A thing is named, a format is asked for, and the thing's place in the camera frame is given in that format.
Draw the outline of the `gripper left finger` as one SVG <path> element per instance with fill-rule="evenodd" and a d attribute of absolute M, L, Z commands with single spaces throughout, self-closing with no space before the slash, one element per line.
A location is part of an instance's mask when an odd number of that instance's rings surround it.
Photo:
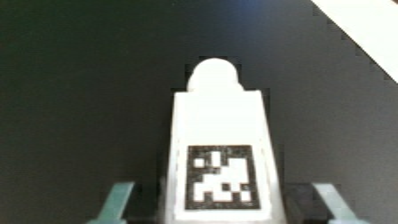
<path fill-rule="evenodd" d="M 119 182 L 114 184 L 98 217 L 85 224 L 128 224 L 123 218 L 130 196 L 135 188 L 133 182 Z"/>

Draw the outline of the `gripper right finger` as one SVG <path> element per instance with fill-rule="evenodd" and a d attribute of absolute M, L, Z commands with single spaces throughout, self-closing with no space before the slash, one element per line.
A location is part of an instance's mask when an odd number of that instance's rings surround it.
<path fill-rule="evenodd" d="M 332 183 L 284 185 L 288 224 L 371 224 L 354 213 Z"/>

